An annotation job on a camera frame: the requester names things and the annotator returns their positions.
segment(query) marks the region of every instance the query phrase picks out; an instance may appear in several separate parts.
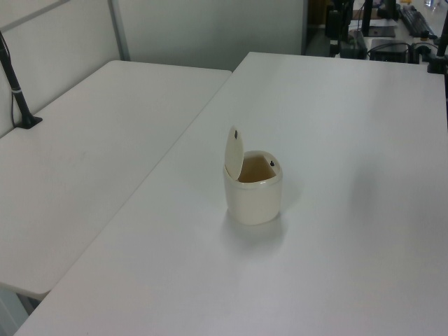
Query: black cable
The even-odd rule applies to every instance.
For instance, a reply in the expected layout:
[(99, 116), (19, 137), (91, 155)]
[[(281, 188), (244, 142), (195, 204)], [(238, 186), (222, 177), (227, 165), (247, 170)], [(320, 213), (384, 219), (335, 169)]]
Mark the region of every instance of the black cable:
[[(5, 38), (3, 37), (3, 34), (0, 31), (0, 39), (3, 45), (5, 46), (6, 53), (8, 54), (8, 59), (11, 61), (11, 54), (9, 53), (8, 44), (5, 41)], [(15, 128), (15, 122), (14, 122), (14, 94), (11, 91), (11, 122), (13, 124), (13, 127)]]
[(417, 44), (427, 44), (428, 46), (434, 47), (435, 49), (439, 50), (439, 48), (436, 45), (433, 45), (431, 43), (428, 42), (418, 42), (418, 43), (414, 43), (414, 45), (416, 46)]
[(9, 53), (8, 45), (6, 44), (5, 38), (3, 37), (3, 34), (1, 33), (1, 31), (0, 31), (0, 39), (1, 39), (1, 42), (3, 43), (3, 45), (5, 46), (6, 53), (8, 54), (9, 60), (11, 61), (11, 54)]
[(15, 128), (14, 122), (14, 94), (11, 93), (11, 122), (13, 123), (13, 127)]
[(386, 43), (386, 44), (381, 44), (381, 45), (378, 45), (378, 46), (376, 46), (376, 47), (370, 49), (369, 51), (367, 51), (367, 55), (370, 55), (370, 53), (371, 53), (372, 51), (376, 51), (376, 50), (378, 50), (378, 49), (383, 49), (383, 48), (387, 48), (387, 47), (391, 47), (391, 46), (407, 46), (407, 50), (406, 50), (406, 52), (407, 52), (407, 51), (409, 50), (409, 48), (411, 47), (411, 45), (409, 45), (409, 44), (407, 44), (407, 43), (405, 43), (405, 42)]
[(358, 32), (359, 32), (359, 22), (361, 21), (361, 11), (364, 8), (364, 5), (365, 5), (365, 1), (364, 1), (363, 5), (361, 6), (361, 8), (359, 8), (359, 11), (358, 11), (358, 28), (357, 28)]

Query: wall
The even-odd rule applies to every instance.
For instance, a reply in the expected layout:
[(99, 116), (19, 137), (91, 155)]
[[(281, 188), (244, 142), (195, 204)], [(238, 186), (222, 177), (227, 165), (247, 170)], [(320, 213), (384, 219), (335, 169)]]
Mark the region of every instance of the wall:
[(115, 0), (132, 61), (235, 70), (249, 51), (301, 54), (307, 0)]
[[(107, 0), (70, 0), (3, 35), (32, 113), (108, 61), (120, 59)], [(0, 137), (12, 128), (10, 103), (2, 69)]]

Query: electronic device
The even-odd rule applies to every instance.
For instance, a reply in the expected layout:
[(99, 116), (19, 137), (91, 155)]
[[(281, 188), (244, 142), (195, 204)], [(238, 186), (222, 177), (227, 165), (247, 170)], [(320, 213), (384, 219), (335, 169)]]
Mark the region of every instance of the electronic device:
[(350, 31), (347, 42), (341, 41), (339, 55), (341, 58), (365, 60), (367, 47), (365, 46), (363, 33), (360, 30)]
[(404, 41), (375, 39), (370, 49), (371, 61), (406, 63), (407, 45)]
[(429, 32), (429, 38), (435, 39), (437, 36), (434, 31), (429, 27), (429, 24), (425, 20), (425, 17), (415, 9), (413, 6), (405, 6), (400, 10), (401, 20), (405, 23), (409, 34), (413, 37), (421, 37), (422, 34)]
[[(391, 18), (396, 16), (396, 0), (385, 0), (384, 12), (390, 15)], [(361, 31), (364, 37), (395, 37), (394, 27), (371, 27), (370, 17), (372, 16), (373, 0), (365, 0), (364, 2), (364, 14), (363, 25)]]
[(354, 0), (334, 1), (328, 11), (325, 35), (330, 38), (330, 56), (340, 54), (341, 58), (364, 60), (367, 48), (360, 31), (349, 33), (349, 25), (353, 17)]
[(377, 15), (387, 20), (398, 20), (400, 6), (397, 6), (397, 0), (384, 0), (384, 3), (378, 7)]

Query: table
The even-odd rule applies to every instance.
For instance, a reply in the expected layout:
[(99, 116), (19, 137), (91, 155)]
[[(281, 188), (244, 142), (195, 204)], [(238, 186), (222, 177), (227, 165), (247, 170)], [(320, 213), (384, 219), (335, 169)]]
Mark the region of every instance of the table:
[[(270, 223), (226, 212), (231, 125)], [(443, 76), (250, 53), (17, 336), (445, 335), (447, 172)]]
[[(353, 8), (359, 9), (364, 4), (363, 0), (356, 0), (354, 2)], [(424, 0), (417, 0), (413, 1), (411, 3), (421, 14), (425, 17), (427, 23), (430, 25), (430, 27), (433, 29), (433, 31), (437, 34), (437, 36), (440, 36), (442, 34), (443, 24), (445, 23), (445, 17), (447, 15), (448, 11), (448, 3), (445, 2), (445, 0), (441, 0), (440, 5), (435, 7), (433, 10), (426, 7), (424, 5)], [(408, 44), (413, 43), (420, 43), (420, 42), (427, 42), (430, 44), (433, 44), (433, 40), (427, 40), (427, 41), (421, 41), (420, 38), (414, 38), (410, 36), (409, 30), (407, 30), (404, 22), (399, 19), (398, 20), (398, 26), (395, 28), (395, 38), (390, 37), (379, 37), (378, 39), (386, 39), (386, 40), (400, 40), (404, 41)], [(365, 45), (367, 49), (369, 50), (372, 45), (372, 41), (376, 38), (364, 38)]]
[(42, 299), (229, 75), (110, 62), (0, 139), (0, 286)]

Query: tabletop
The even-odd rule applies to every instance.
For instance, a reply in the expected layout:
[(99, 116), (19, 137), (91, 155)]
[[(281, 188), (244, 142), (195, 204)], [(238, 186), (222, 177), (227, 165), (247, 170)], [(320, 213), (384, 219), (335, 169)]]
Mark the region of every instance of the tabletop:
[[(226, 211), (232, 125), (269, 223)], [(442, 76), (250, 53), (17, 336), (446, 335), (447, 174)]]
[(229, 75), (110, 62), (0, 139), (0, 286), (44, 297)]
[[(355, 0), (353, 4), (354, 9), (359, 9), (364, 4), (363, 0)], [(440, 36), (442, 34), (443, 24), (445, 23), (445, 17), (447, 15), (448, 11), (448, 3), (446, 3), (444, 0), (441, 0), (440, 4), (434, 8), (429, 8), (424, 5), (424, 0), (417, 0), (413, 1), (411, 3), (421, 14), (425, 17), (425, 20), (429, 24), (429, 26), (433, 29), (434, 33), (437, 34), (437, 36)], [(366, 44), (367, 49), (369, 50), (372, 46), (372, 41), (376, 38), (372, 37), (365, 37), (364, 41)], [(395, 37), (379, 37), (378, 39), (385, 39), (385, 40), (399, 40), (404, 41), (408, 44), (413, 43), (420, 43), (420, 42), (426, 42), (431, 45), (433, 45), (433, 40), (427, 40), (422, 41), (420, 38), (414, 38), (410, 36), (409, 30), (406, 28), (405, 23), (399, 19), (397, 21), (397, 26), (395, 27)], [(437, 52), (437, 49), (435, 47), (430, 47), (433, 51), (433, 53)]]

